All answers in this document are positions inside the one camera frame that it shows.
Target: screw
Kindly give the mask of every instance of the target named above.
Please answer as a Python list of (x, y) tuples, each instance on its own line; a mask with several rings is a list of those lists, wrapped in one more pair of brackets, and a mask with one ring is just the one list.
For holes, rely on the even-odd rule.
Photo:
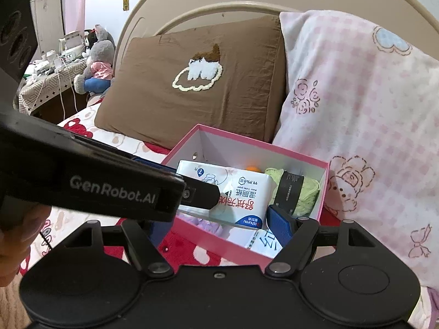
[(291, 266), (285, 262), (273, 262), (268, 268), (274, 273), (287, 273), (291, 270)]
[(154, 274), (163, 274), (170, 270), (170, 266), (164, 262), (154, 262), (148, 266), (148, 270)]
[(213, 274), (214, 278), (216, 279), (223, 279), (226, 277), (226, 274), (224, 272), (215, 272)]

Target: orange object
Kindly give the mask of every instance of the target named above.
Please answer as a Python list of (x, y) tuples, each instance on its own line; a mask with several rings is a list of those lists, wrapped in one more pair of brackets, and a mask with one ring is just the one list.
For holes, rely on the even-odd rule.
[(261, 170), (258, 167), (255, 167), (255, 166), (248, 166), (245, 170), (246, 171), (262, 173)]

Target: human hand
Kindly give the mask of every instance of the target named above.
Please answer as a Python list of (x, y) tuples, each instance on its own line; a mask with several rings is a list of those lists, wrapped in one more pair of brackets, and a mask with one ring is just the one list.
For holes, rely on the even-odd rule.
[(50, 211), (51, 206), (38, 204), (26, 214), (22, 225), (0, 231), (0, 287), (6, 287), (14, 279)]

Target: light switch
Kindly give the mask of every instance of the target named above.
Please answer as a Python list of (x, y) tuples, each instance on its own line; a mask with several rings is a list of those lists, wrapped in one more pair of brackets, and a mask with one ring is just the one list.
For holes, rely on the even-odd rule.
[(123, 10), (128, 11), (130, 9), (130, 0), (123, 0)]

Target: pillowcase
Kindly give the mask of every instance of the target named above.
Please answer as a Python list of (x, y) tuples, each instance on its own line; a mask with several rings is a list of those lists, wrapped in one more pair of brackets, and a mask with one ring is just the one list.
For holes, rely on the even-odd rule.
[(281, 13), (288, 96), (273, 144), (331, 163), (324, 206), (439, 290), (439, 62), (336, 11)]
[(169, 149), (196, 124), (270, 142), (285, 68), (275, 16), (133, 38), (95, 124)]

